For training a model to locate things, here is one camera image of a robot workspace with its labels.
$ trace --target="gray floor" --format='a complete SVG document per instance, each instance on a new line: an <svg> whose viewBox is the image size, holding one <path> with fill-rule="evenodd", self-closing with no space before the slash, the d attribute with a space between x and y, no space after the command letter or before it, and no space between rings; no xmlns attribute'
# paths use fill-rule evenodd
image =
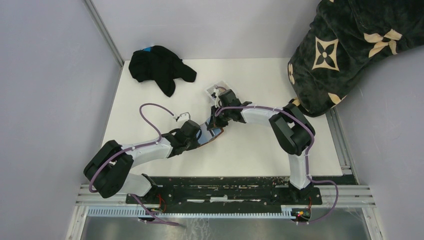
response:
<svg viewBox="0 0 424 240"><path fill-rule="evenodd" d="M312 219L327 210L314 209ZM88 217L82 240L368 240L360 208L336 209L326 220L296 226L287 219L174 218L183 226L144 224L135 218Z"/></svg>

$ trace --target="white table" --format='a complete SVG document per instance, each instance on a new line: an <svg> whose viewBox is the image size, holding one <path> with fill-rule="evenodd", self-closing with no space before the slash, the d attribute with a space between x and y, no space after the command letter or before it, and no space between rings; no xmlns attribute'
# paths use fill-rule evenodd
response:
<svg viewBox="0 0 424 240"><path fill-rule="evenodd" d="M154 81L137 82L126 61L117 87L103 143L115 139L119 144L152 140L157 133L140 117L139 107L156 103L174 114L190 112L199 124L210 116L211 102L204 89L226 81L243 101L257 105L283 107L295 96L287 77L288 58L193 59L184 63L197 71L194 83L176 79L172 97L164 95ZM145 116L162 133L179 128L164 110L146 106ZM308 118L316 131L310 151L313 176L340 176L342 171L325 116ZM158 159L131 170L149 176L173 177L253 177L289 176L288 155L281 149L271 128L230 122L215 141L198 149L167 159Z"/></svg>

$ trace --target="wall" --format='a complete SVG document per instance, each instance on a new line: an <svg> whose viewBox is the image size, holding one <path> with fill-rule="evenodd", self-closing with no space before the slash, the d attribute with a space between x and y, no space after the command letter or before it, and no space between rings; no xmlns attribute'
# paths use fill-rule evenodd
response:
<svg viewBox="0 0 424 240"><path fill-rule="evenodd" d="M320 0L93 0L124 60L163 45L183 59L289 58Z"/></svg>
<svg viewBox="0 0 424 240"><path fill-rule="evenodd" d="M0 0L0 239L64 239L120 67L81 0Z"/></svg>
<svg viewBox="0 0 424 240"><path fill-rule="evenodd" d="M337 106L390 240L424 236L423 62L423 47L384 60Z"/></svg>

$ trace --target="folded garment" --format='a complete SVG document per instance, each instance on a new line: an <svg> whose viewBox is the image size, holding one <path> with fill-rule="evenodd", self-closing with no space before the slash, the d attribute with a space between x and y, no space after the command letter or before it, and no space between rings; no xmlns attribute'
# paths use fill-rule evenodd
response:
<svg viewBox="0 0 424 240"><path fill-rule="evenodd" d="M302 112L316 117L340 103L366 67L423 44L422 0L322 0L288 78Z"/></svg>
<svg viewBox="0 0 424 240"><path fill-rule="evenodd" d="M152 46L132 54L128 66L131 76L138 82L154 80L162 92L171 97L175 91L174 79L182 78L193 83L196 71L185 65L175 53L163 46Z"/></svg>

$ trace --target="white wall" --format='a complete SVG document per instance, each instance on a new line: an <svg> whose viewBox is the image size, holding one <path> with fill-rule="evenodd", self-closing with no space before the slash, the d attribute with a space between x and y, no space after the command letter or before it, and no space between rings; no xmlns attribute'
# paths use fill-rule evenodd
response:
<svg viewBox="0 0 424 240"><path fill-rule="evenodd" d="M0 0L0 239L64 239L120 67L81 0Z"/></svg>
<svg viewBox="0 0 424 240"><path fill-rule="evenodd" d="M319 0L93 0L125 60L163 45L183 59L289 58Z"/></svg>
<svg viewBox="0 0 424 240"><path fill-rule="evenodd" d="M337 106L389 240L424 236L423 62L423 47L385 59Z"/></svg>

